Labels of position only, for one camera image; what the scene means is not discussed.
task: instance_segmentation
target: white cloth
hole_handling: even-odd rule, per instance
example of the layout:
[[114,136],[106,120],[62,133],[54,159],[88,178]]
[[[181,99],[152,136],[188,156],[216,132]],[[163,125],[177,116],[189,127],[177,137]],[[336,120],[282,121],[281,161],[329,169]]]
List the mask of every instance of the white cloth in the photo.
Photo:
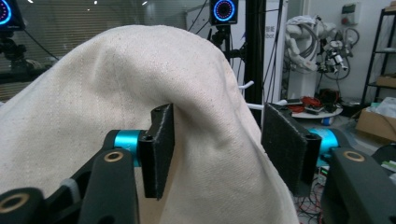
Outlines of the white cloth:
[[71,176],[114,129],[147,129],[174,104],[176,147],[164,197],[142,223],[298,223],[290,193],[223,54],[166,26],[125,26],[73,49],[0,108],[0,191]]

